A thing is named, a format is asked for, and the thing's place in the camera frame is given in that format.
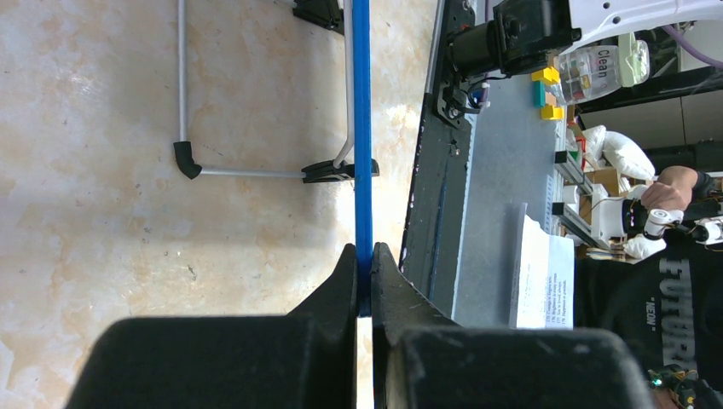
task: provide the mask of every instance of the white glove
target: white glove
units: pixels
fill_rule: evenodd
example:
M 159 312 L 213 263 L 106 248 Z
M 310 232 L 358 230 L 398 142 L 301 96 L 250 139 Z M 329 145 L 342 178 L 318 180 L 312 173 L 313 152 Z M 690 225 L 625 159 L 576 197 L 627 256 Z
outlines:
M 665 240 L 651 240 L 647 239 L 642 233 L 628 240 L 623 245 L 625 252 L 632 258 L 639 260 L 645 260 L 646 258 L 656 254 L 658 251 L 665 250 Z

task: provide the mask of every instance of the white paper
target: white paper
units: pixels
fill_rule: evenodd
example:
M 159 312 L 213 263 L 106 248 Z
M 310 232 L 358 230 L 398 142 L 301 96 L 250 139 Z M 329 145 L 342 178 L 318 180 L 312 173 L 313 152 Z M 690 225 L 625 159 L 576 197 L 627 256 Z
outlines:
M 575 243 L 550 236 L 547 271 L 545 327 L 572 328 L 572 302 L 575 291 Z
M 572 328 L 575 247 L 524 216 L 512 280 L 511 328 Z

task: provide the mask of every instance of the marble floor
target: marble floor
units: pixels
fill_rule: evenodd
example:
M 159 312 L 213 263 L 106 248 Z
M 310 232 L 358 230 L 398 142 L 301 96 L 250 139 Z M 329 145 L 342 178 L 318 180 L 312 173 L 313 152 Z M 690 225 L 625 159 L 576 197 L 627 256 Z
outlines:
M 374 235 L 397 254 L 435 5 L 371 7 Z M 283 314 L 354 240 L 350 183 L 181 175 L 176 27 L 175 0 L 0 0 L 2 408 L 61 407 L 116 320 Z M 188 87 L 202 164 L 296 171 L 343 143 L 343 38 L 283 4 L 189 1 Z

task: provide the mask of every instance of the plastic bottle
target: plastic bottle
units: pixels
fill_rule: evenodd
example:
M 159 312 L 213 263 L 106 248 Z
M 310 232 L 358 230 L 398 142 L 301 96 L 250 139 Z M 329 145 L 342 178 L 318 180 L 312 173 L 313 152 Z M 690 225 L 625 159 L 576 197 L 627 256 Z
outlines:
M 648 78 L 650 57 L 644 41 L 636 41 L 629 55 L 621 58 L 616 45 L 577 49 L 558 57 L 560 84 L 551 92 L 560 105 L 591 101 Z

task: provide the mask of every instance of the blue rod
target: blue rod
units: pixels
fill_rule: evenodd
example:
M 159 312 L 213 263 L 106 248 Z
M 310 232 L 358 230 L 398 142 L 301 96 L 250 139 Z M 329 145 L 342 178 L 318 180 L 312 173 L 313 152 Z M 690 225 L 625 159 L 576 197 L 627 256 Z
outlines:
M 354 0 L 354 163 L 356 215 L 356 299 L 359 316 L 371 315 L 372 238 L 372 79 L 369 45 L 369 0 Z

